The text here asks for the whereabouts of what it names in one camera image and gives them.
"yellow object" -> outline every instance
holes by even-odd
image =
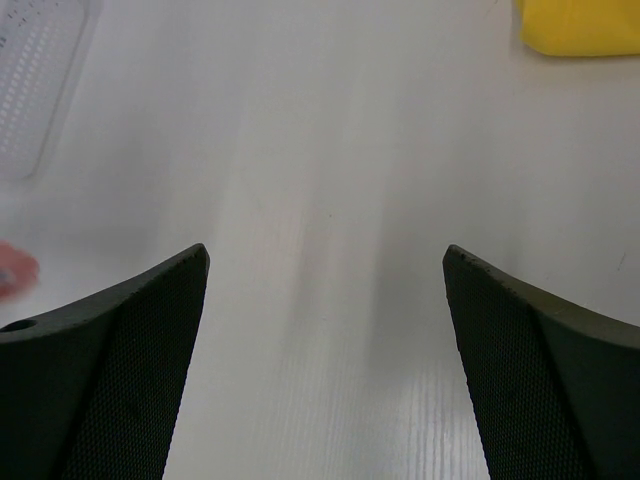
[[[640,53],[640,0],[516,0],[522,41],[545,55]]]

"pink object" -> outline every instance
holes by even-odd
[[[38,261],[31,255],[0,242],[0,301],[33,287],[39,271]]]

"blurry pink object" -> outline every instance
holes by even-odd
[[[38,261],[0,241],[0,301],[25,292],[38,280]]]

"table surface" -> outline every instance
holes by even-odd
[[[523,48],[506,0],[109,0],[62,139],[0,193],[41,285],[204,242],[168,479],[487,478],[457,243],[638,324],[640,60]]]

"white basket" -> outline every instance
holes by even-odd
[[[100,2],[3,1],[0,179],[15,180],[31,175],[55,146]]]

